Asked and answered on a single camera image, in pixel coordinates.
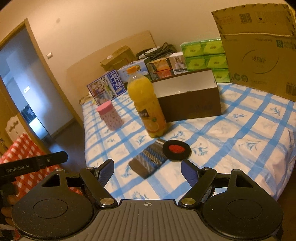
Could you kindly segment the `person left hand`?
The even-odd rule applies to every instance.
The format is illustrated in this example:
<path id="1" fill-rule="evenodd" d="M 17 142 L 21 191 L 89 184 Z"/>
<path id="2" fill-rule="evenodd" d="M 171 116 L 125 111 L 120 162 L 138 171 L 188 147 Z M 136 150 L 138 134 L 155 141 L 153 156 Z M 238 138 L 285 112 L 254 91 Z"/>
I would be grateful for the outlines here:
<path id="1" fill-rule="evenodd" d="M 4 224 L 15 227 L 12 220 L 12 210 L 20 198 L 15 194 L 3 196 L 3 204 L 1 207 L 1 218 L 4 218 Z"/>

